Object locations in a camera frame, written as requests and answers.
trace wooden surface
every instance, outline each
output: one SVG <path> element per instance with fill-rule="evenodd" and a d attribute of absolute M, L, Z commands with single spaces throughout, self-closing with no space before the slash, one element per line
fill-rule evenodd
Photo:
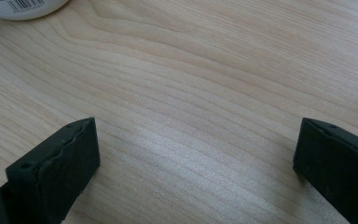
<path fill-rule="evenodd" d="M 358 1 L 71 0 L 0 20 L 0 185 L 90 116 L 102 166 L 63 223 L 346 223 L 292 158 L 303 117 L 358 135 Z"/>

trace screw hole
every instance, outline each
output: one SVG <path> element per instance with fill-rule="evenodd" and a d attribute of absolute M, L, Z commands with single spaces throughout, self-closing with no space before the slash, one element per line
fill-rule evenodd
<path fill-rule="evenodd" d="M 33 162 L 27 161 L 26 163 L 24 163 L 24 164 L 21 166 L 21 168 L 22 168 L 22 169 L 28 169 L 28 168 L 30 168 L 30 167 L 33 166 L 33 165 L 34 165 Z"/>

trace wooden table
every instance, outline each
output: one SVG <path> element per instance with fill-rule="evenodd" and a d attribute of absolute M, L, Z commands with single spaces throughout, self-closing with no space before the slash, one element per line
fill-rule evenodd
<path fill-rule="evenodd" d="M 346 223 L 292 170 L 303 117 L 358 135 L 358 1 L 71 0 L 0 20 L 5 168 L 93 116 L 63 223 Z"/>

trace wood grain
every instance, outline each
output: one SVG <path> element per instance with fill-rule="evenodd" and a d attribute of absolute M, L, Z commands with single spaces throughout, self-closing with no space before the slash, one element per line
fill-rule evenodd
<path fill-rule="evenodd" d="M 358 135 L 358 1 L 71 0 L 0 20 L 0 185 L 89 116 L 102 166 L 63 223 L 346 223 L 292 158 L 304 117 Z"/>

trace bottle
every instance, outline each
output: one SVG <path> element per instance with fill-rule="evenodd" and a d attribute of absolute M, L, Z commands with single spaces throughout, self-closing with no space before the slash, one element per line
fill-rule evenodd
<path fill-rule="evenodd" d="M 0 0 L 0 18 L 25 21 L 45 16 L 62 7 L 68 0 Z"/>

